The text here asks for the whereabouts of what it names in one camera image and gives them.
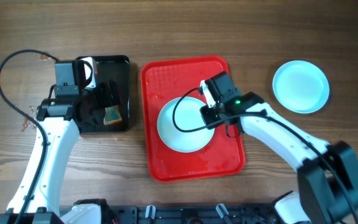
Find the orange green sponge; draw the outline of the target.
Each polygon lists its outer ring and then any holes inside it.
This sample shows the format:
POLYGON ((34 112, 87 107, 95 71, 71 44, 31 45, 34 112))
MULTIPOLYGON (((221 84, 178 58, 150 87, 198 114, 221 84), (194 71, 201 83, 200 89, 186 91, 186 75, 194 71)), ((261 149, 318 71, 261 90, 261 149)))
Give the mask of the orange green sponge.
POLYGON ((122 116, 119 111, 119 106, 110 106, 105 108, 104 124, 115 124, 122 122, 122 116))

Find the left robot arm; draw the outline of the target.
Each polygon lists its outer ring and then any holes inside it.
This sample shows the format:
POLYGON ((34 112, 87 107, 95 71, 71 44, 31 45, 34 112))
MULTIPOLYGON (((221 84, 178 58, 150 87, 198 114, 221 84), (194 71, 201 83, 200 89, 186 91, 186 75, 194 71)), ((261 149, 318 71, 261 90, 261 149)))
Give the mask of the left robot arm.
POLYGON ((58 217, 60 191, 73 146, 81 133, 113 131, 123 121, 114 80, 95 81, 94 58, 55 62, 56 84, 37 108, 37 139, 21 186, 3 215, 28 223, 38 211, 58 217))

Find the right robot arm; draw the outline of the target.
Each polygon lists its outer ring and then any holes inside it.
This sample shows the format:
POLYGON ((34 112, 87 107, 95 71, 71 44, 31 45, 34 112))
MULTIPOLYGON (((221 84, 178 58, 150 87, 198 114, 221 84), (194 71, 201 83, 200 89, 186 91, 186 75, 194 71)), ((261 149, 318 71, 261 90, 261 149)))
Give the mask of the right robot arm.
POLYGON ((344 141, 330 144, 281 117, 260 96, 243 95, 226 72, 203 80, 201 108, 209 129, 233 124, 276 152, 296 172, 298 190, 274 203, 283 223, 358 223, 358 159, 344 141))

